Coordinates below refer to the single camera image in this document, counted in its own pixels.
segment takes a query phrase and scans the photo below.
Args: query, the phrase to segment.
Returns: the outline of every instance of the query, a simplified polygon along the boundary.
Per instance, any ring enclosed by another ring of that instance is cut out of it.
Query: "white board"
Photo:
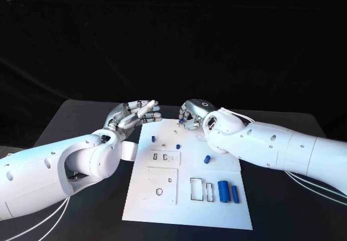
[[[208,148],[201,129],[187,131],[177,127],[177,122],[175,119],[162,119],[161,122],[142,125],[122,220],[252,230],[239,160],[230,154],[217,154]],[[148,162],[152,150],[180,152],[180,164],[165,167]],[[205,155],[211,156],[208,164],[204,164]],[[177,170],[175,205],[170,205],[167,201],[161,204],[142,201],[145,193],[152,193],[155,187],[149,188],[151,191],[144,189],[148,167]],[[191,200],[190,178],[201,178],[203,201]],[[227,181],[229,188],[231,185],[237,186],[240,203],[233,202],[233,197],[229,203],[218,201],[218,181]],[[205,200],[205,183],[211,183],[213,202]]]

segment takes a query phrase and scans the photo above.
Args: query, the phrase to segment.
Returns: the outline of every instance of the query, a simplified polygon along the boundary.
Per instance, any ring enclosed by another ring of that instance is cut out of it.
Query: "blue battery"
[[[205,164],[208,164],[210,158],[211,158],[211,157],[210,157],[208,155],[205,155],[205,157],[204,157],[204,163],[205,163]]]
[[[236,186],[231,186],[231,190],[233,190],[233,201],[234,201],[234,203],[239,203],[239,195],[237,195]]]
[[[220,202],[231,201],[227,181],[218,181],[218,200]]]

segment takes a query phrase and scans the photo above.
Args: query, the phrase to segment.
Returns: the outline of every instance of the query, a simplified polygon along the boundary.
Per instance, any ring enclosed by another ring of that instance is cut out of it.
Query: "table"
[[[92,133],[102,128],[116,103],[67,100],[36,146]],[[303,113],[233,110],[259,122],[324,137],[313,116]],[[164,118],[177,118],[178,107],[161,106]],[[128,141],[138,141],[139,127]],[[253,230],[122,221],[132,162],[121,161],[113,175],[70,198],[64,216],[44,240],[334,240],[347,238],[347,207],[303,189],[282,171],[240,161]],[[0,240],[11,237],[54,211],[41,211],[0,222]],[[17,240],[37,240],[59,215]]]

